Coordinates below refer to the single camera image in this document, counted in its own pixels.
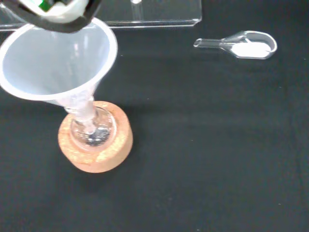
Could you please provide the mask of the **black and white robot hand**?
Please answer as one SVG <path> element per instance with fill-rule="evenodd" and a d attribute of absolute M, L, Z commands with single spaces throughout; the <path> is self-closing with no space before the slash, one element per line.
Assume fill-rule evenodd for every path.
<path fill-rule="evenodd" d="M 75 33 L 89 25 L 100 0 L 2 0 L 18 19 L 48 31 Z"/>

